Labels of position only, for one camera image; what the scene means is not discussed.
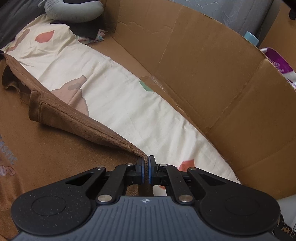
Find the cardboard flap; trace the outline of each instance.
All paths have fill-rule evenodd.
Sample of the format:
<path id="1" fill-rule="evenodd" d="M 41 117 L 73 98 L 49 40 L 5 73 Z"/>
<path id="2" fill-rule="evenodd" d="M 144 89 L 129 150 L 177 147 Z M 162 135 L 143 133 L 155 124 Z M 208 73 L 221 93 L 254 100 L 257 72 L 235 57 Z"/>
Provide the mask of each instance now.
<path id="1" fill-rule="evenodd" d="M 181 8 L 167 0 L 121 0 L 114 38 L 154 75 Z"/>
<path id="2" fill-rule="evenodd" d="M 155 75 L 206 134 L 264 58 L 233 30 L 183 7 Z"/>
<path id="3" fill-rule="evenodd" d="M 208 137 L 243 184 L 275 198 L 295 194 L 294 89 L 265 59 Z"/>

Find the neck pillow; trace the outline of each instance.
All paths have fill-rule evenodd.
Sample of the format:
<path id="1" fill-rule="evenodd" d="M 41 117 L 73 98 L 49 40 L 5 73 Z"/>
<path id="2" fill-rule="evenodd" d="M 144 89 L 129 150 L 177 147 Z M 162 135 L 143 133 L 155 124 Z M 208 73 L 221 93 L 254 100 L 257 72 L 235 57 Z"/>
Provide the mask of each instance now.
<path id="1" fill-rule="evenodd" d="M 38 7 L 40 8 L 43 5 L 49 18 L 69 23 L 92 21 L 99 17 L 104 11 L 103 4 L 99 1 L 69 4 L 65 3 L 63 0 L 43 0 Z"/>

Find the brown shirt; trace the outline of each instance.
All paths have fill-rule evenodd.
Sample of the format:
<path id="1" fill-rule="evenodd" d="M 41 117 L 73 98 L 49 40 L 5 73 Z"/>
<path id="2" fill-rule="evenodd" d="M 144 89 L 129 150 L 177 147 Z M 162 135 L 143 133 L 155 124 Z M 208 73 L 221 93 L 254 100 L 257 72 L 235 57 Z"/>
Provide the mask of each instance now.
<path id="1" fill-rule="evenodd" d="M 8 55 L 0 62 L 0 78 L 0 241 L 17 234 L 10 207 L 20 194 L 97 166 L 113 170 L 136 163 L 138 156 L 147 161 L 131 143 L 56 98 Z M 138 194 L 137 187 L 128 194 Z"/>

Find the dark fabric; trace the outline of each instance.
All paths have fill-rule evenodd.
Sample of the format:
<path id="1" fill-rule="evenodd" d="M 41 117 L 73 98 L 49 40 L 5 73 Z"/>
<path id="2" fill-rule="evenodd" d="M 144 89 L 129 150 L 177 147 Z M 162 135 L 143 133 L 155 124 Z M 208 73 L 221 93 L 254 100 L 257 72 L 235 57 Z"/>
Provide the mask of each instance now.
<path id="1" fill-rule="evenodd" d="M 103 18 L 100 16 L 90 22 L 86 23 L 67 23 L 64 21 L 55 20 L 51 24 L 62 23 L 70 27 L 70 30 L 81 37 L 87 37 L 95 40 L 99 29 L 104 29 Z"/>
<path id="2" fill-rule="evenodd" d="M 1 8 L 6 2 L 8 2 L 8 0 L 1 0 L 1 1 L 0 1 L 0 8 Z"/>
<path id="3" fill-rule="evenodd" d="M 0 60 L 4 58 L 4 52 L 2 50 L 0 50 Z"/>
<path id="4" fill-rule="evenodd" d="M 37 8 L 40 2 L 41 0 L 8 0 L 0 8 L 0 48 L 12 41 L 28 23 L 45 13 L 44 8 Z"/>

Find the white fabric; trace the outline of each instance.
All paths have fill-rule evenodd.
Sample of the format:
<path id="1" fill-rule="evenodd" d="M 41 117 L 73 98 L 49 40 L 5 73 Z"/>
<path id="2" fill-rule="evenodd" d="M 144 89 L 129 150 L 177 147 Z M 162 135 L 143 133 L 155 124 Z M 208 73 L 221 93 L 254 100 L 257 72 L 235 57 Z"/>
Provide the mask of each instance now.
<path id="1" fill-rule="evenodd" d="M 24 40 L 8 52 L 48 90 L 84 75 L 82 96 L 91 118 L 154 155 L 157 163 L 180 167 L 194 159 L 196 167 L 239 183 L 218 151 L 162 97 L 146 91 L 135 75 L 109 57 L 79 43 L 68 26 L 49 23 L 46 15 L 35 19 L 25 27 L 30 32 Z M 53 30 L 49 42 L 34 40 Z M 165 190 L 156 187 L 155 195 L 165 195 Z"/>
<path id="2" fill-rule="evenodd" d="M 282 198 L 278 200 L 278 203 L 285 223 L 296 231 L 296 194 Z"/>

